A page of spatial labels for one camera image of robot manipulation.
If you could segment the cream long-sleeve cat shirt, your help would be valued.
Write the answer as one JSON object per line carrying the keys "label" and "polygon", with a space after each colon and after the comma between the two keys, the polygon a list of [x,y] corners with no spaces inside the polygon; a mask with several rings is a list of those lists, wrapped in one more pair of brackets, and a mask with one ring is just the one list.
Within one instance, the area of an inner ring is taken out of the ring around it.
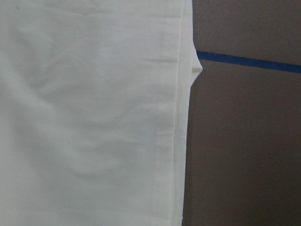
{"label": "cream long-sleeve cat shirt", "polygon": [[190,0],[0,3],[0,223],[180,226]]}

